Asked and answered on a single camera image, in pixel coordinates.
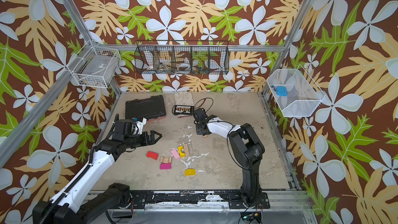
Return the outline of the natural wood arch block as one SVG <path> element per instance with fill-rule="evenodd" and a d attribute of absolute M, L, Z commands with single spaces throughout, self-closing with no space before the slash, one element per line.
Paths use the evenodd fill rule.
<path fill-rule="evenodd" d="M 162 164 L 171 164 L 172 163 L 172 157 L 161 157 L 160 162 Z"/>

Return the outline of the light pink wood block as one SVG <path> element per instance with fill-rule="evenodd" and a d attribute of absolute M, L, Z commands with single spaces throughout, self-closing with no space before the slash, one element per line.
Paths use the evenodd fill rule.
<path fill-rule="evenodd" d="M 178 151 L 178 150 L 172 149 L 172 150 L 171 150 L 171 154 L 172 154 L 172 156 L 174 157 L 175 160 L 180 159 L 180 154 L 179 154 L 179 151 Z"/>

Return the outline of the natural wood plank block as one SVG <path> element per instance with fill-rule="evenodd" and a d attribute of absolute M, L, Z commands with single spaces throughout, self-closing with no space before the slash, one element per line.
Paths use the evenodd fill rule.
<path fill-rule="evenodd" d="M 182 152 L 184 153 L 184 156 L 185 156 L 185 157 L 188 157 L 188 156 L 190 155 L 190 154 L 189 154 L 189 147 L 188 147 L 188 144 L 184 144 L 184 145 L 183 145 Z"/>

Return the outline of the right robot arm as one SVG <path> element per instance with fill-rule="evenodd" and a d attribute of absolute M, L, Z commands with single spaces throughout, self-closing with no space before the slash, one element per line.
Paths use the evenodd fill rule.
<path fill-rule="evenodd" d="M 259 169 L 265 148 L 253 127 L 248 123 L 232 124 L 215 115 L 208 116 L 203 108 L 194 110 L 193 117 L 198 135 L 217 134 L 227 140 L 233 160 L 243 172 L 240 188 L 243 203 L 246 207 L 257 203 L 262 192 Z"/>

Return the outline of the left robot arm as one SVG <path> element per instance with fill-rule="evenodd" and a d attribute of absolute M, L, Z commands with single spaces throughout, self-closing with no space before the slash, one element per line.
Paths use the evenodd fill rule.
<path fill-rule="evenodd" d="M 85 202 L 100 177 L 125 152 L 156 144 L 162 134 L 143 127 L 146 120 L 115 120 L 107 136 L 90 151 L 89 160 L 77 175 L 51 200 L 40 201 L 32 210 L 35 224 L 87 224 L 111 207 L 131 206 L 128 185 L 113 183 L 103 193 Z"/>

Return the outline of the red wood block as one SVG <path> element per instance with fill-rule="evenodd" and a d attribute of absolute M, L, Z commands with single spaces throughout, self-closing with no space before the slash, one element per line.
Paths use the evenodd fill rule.
<path fill-rule="evenodd" d="M 148 151 L 146 157 L 151 158 L 153 160 L 157 160 L 159 158 L 159 154 L 153 151 Z"/>

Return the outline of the magenta wood block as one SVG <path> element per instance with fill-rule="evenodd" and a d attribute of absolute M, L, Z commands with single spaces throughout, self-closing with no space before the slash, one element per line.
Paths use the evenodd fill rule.
<path fill-rule="evenodd" d="M 160 170 L 170 170 L 172 168 L 171 163 L 162 163 L 160 164 Z"/>

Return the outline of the yellow rounded wood block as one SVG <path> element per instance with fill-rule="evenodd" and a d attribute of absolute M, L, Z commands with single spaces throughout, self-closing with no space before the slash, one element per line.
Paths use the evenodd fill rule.
<path fill-rule="evenodd" d="M 192 169 L 192 168 L 186 169 L 184 171 L 184 175 L 185 176 L 194 176 L 194 175 L 196 175 L 196 170 Z"/>

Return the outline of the black charging board yellow connectors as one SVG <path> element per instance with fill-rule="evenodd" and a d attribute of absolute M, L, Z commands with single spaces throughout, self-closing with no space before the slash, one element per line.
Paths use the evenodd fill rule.
<path fill-rule="evenodd" d="M 205 99 L 201 99 L 194 106 L 191 105 L 174 105 L 172 108 L 172 114 L 175 116 L 190 116 L 193 114 L 194 110 L 196 109 L 198 103 L 202 101 L 201 105 L 204 104 L 206 101 Z"/>

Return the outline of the white work glove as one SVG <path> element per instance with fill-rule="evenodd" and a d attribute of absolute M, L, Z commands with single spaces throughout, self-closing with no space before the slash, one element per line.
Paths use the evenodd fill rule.
<path fill-rule="evenodd" d="M 176 92 L 174 94 L 175 104 L 184 106 L 194 106 L 194 100 L 191 92 Z"/>

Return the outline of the black and red tool case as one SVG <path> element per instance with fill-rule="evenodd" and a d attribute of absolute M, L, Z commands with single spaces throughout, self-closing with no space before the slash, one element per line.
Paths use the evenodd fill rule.
<path fill-rule="evenodd" d="M 159 119 L 166 116 L 166 107 L 162 95 L 151 96 L 146 99 L 135 99 L 125 103 L 125 118 L 142 120 Z"/>

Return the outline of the blue object in basket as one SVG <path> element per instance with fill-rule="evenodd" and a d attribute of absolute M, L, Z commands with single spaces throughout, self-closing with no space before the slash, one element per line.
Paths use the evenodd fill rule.
<path fill-rule="evenodd" d="M 283 87 L 283 86 L 277 86 L 277 87 L 275 87 L 275 88 L 274 88 L 274 91 L 276 92 L 276 94 L 277 94 L 278 96 L 287 96 L 287 95 L 288 95 L 288 92 L 287 92 L 286 87 Z"/>

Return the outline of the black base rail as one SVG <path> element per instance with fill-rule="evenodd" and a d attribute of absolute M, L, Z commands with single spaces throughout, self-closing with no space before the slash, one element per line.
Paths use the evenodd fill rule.
<path fill-rule="evenodd" d="M 217 206 L 226 209 L 261 209 L 271 208 L 266 192 L 261 192 L 254 197 L 252 204 L 248 203 L 249 198 L 244 196 L 238 189 L 233 190 L 204 190 L 204 191 L 151 191 L 131 190 L 131 202 L 134 209 L 149 209 L 151 206 Z"/>

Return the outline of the aluminium frame post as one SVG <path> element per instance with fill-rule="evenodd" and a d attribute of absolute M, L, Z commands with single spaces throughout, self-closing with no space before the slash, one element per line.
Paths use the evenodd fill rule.
<path fill-rule="evenodd" d="M 100 46 L 100 47 L 109 48 L 107 45 L 100 44 L 93 38 L 93 36 L 90 34 L 88 27 L 86 26 L 86 24 L 85 24 L 82 16 L 80 15 L 80 13 L 77 9 L 77 6 L 73 0 L 61 0 L 61 1 L 63 3 L 64 7 L 66 8 L 66 10 L 68 11 L 71 20 L 75 23 L 79 34 L 81 34 L 83 37 L 84 44 L 82 45 L 82 48 L 85 46 Z M 72 69 L 74 65 L 76 65 L 77 62 L 75 61 L 75 57 L 78 55 L 78 53 L 81 51 L 81 49 L 75 55 L 72 55 L 72 63 L 71 63 L 71 65 L 67 66 L 67 71 L 69 73 L 70 73 L 69 70 Z M 114 90 L 114 92 L 117 96 L 119 96 L 121 94 L 121 90 L 120 90 L 118 83 L 116 82 L 115 76 L 112 79 L 109 87 L 111 87 Z"/>

